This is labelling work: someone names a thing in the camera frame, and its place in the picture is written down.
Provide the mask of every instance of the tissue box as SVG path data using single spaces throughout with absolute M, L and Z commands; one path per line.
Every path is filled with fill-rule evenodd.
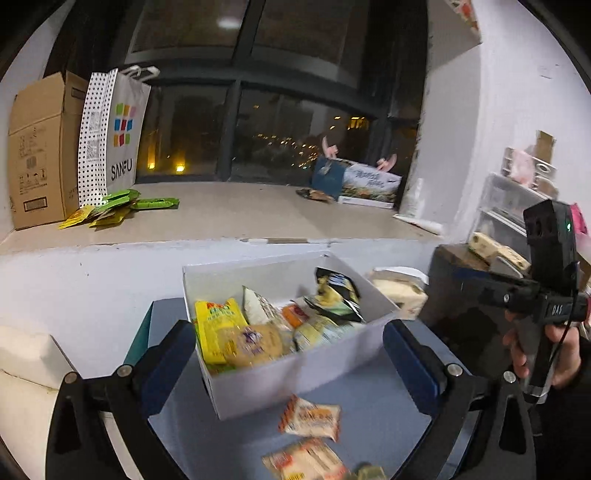
M 205 386 L 221 420 L 286 401 L 292 394 L 313 390 L 370 360 L 382 346 L 384 326 L 398 317 L 398 307 L 328 251 L 183 267 L 184 297 L 191 320 L 196 317 L 196 300 L 224 303 L 233 297 L 241 304 L 242 286 L 276 306 L 314 294 L 316 267 L 335 270 L 355 282 L 367 325 L 331 345 L 219 375 L 210 375 L 197 348 Z
M 312 188 L 340 203 L 393 208 L 401 179 L 362 163 L 320 157 L 312 176 Z

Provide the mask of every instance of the white open box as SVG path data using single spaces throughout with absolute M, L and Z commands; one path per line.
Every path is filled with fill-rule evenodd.
M 313 390 L 370 360 L 382 345 L 384 326 L 397 318 L 398 307 L 328 251 L 183 267 L 184 296 L 191 320 L 196 317 L 196 300 L 224 303 L 233 297 L 242 305 L 243 285 L 277 306 L 314 294 L 316 267 L 340 272 L 355 282 L 361 297 L 361 314 L 368 324 L 331 345 L 215 376 L 209 374 L 197 348 L 203 378 L 221 420 Z

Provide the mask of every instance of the bolt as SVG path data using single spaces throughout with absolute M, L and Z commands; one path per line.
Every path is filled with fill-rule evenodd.
M 76 380 L 78 380 L 78 375 L 76 372 L 70 372 L 64 377 L 64 382 L 68 384 L 74 383 Z
M 515 374 L 513 372 L 509 372 L 509 371 L 507 371 L 503 374 L 503 378 L 508 383 L 514 383 L 515 380 L 517 380 L 517 377 L 515 376 Z
M 121 365 L 117 369 L 117 375 L 119 375 L 120 377 L 128 377 L 131 374 L 132 370 L 133 369 L 132 369 L 131 365 Z
M 464 373 L 464 370 L 462 370 L 462 367 L 458 364 L 449 364 L 447 366 L 447 373 L 453 377 L 459 377 Z

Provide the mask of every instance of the blue table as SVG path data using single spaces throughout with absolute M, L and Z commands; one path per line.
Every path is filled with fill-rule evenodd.
M 183 299 L 154 302 L 149 346 L 160 343 L 180 319 L 187 319 Z M 457 359 L 421 322 L 407 322 L 419 342 L 430 346 L 444 364 Z M 343 463 L 383 467 L 391 476 L 423 435 L 429 417 L 416 409 L 385 351 L 370 362 L 320 388 L 301 394 L 315 403 L 342 407 L 339 443 L 327 440 Z M 203 384 L 196 354 L 183 371 L 162 412 L 150 418 L 152 428 L 191 480 L 272 480 L 261 457 L 295 442 L 278 424 L 284 404 L 220 421 Z M 475 421 L 472 415 L 439 478 L 450 478 Z

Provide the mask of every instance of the colorful logo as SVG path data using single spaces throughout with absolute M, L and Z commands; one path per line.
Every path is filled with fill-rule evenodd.
M 129 145 L 131 140 L 131 134 L 129 132 L 134 127 L 135 107 L 118 103 L 115 113 L 117 117 L 115 118 L 113 146 L 123 147 L 123 145 Z

